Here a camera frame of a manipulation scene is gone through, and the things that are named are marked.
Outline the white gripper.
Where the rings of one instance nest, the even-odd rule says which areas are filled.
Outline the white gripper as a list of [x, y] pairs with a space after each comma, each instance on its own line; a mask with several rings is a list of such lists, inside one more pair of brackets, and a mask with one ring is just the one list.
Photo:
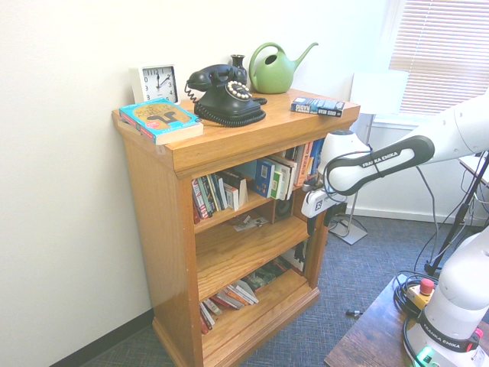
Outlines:
[[339, 193], [328, 193], [321, 190], [310, 191], [305, 195], [301, 213], [306, 216], [307, 219], [307, 232], [308, 235], [313, 235], [316, 228], [316, 216], [326, 211], [324, 216], [323, 225], [329, 226], [329, 223], [334, 216], [334, 209], [329, 209], [331, 206], [341, 204], [347, 201], [347, 197]]

